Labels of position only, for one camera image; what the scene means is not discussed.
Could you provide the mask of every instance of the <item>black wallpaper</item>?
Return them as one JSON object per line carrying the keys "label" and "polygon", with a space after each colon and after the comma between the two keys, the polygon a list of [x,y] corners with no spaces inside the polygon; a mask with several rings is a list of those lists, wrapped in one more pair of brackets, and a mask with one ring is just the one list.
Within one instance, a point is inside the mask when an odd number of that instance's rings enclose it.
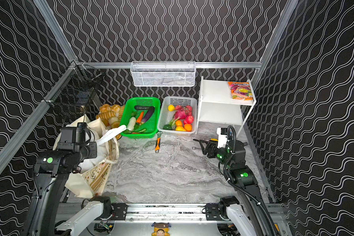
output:
{"label": "black wallpaper", "polygon": [[[0,150],[69,62],[31,0],[0,1]],[[0,175],[0,235],[19,235],[33,192],[37,152],[50,149],[61,123],[46,114]]]}
{"label": "black wallpaper", "polygon": [[253,77],[255,69],[197,69],[193,87],[135,87],[129,69],[103,70],[105,76],[97,92],[103,103],[124,105],[131,97],[157,97],[163,102],[166,96],[198,99],[201,76],[210,80],[243,81]]}
{"label": "black wallpaper", "polygon": [[354,1],[301,0],[248,125],[293,235],[354,236]]}
{"label": "black wallpaper", "polygon": [[83,62],[260,61],[286,0],[47,0]]}

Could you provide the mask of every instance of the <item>white plastic basket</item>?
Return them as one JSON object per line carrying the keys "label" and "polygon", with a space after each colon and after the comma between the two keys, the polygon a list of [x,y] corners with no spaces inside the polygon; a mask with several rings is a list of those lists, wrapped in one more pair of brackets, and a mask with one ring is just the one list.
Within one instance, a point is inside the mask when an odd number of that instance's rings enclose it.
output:
{"label": "white plastic basket", "polygon": [[[194,121],[191,131],[175,131],[175,130],[164,130],[164,125],[168,124],[174,117],[175,111],[169,111],[168,106],[172,104],[173,106],[181,105],[187,106],[190,105],[193,108],[193,117]],[[160,117],[159,121],[157,122],[157,129],[162,131],[163,134],[166,135],[182,135],[182,136],[190,136],[192,133],[195,132],[197,128],[197,100],[195,98],[190,97],[165,97],[163,104],[161,105],[160,110]]]}
{"label": "white plastic basket", "polygon": [[131,63],[130,73],[137,87],[193,87],[195,62],[138,62]]}

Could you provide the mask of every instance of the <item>green plastic basket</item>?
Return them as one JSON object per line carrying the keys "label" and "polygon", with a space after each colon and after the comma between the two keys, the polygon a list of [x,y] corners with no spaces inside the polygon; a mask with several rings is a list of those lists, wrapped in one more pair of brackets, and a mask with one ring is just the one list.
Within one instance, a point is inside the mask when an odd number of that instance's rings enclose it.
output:
{"label": "green plastic basket", "polygon": [[143,134],[124,134],[123,132],[121,133],[123,136],[128,137],[130,139],[150,139],[155,136],[157,133],[157,122],[159,120],[159,115],[160,115],[160,100],[156,97],[133,97],[130,98],[126,102],[126,106],[124,107],[123,111],[123,116],[121,119],[121,125],[128,125],[129,120],[131,118],[131,113],[136,111],[136,118],[139,117],[140,113],[142,111],[137,111],[134,109],[136,105],[141,105],[141,106],[154,106],[155,107],[155,112],[151,116],[151,118],[141,125],[138,129],[134,130],[134,132],[142,130],[144,128],[147,129],[147,131]]}

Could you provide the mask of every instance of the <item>marble countertop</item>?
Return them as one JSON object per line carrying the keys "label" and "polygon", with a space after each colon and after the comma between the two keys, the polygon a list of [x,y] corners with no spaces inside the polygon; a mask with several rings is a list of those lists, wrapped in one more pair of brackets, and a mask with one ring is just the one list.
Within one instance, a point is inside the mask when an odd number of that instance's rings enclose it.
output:
{"label": "marble countertop", "polygon": [[[111,169],[103,195],[110,196],[112,202],[133,203],[205,203],[237,196],[219,172],[218,160],[208,159],[200,148],[192,149],[199,147],[193,139],[217,138],[216,128],[226,126],[202,122],[198,135],[162,135],[159,153],[155,153],[156,136],[153,139],[122,137],[120,158]],[[243,131],[237,139],[247,142]],[[245,149],[246,165],[253,170],[267,203],[252,152],[248,146]],[[74,197],[70,198],[68,202],[73,202]]]}

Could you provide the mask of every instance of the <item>colorful snack package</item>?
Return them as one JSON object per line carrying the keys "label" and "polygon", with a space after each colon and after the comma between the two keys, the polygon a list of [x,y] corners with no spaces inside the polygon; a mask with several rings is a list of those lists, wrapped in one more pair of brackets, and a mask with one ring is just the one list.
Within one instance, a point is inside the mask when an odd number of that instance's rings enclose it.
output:
{"label": "colorful snack package", "polygon": [[253,100],[253,94],[248,82],[228,82],[233,99]]}

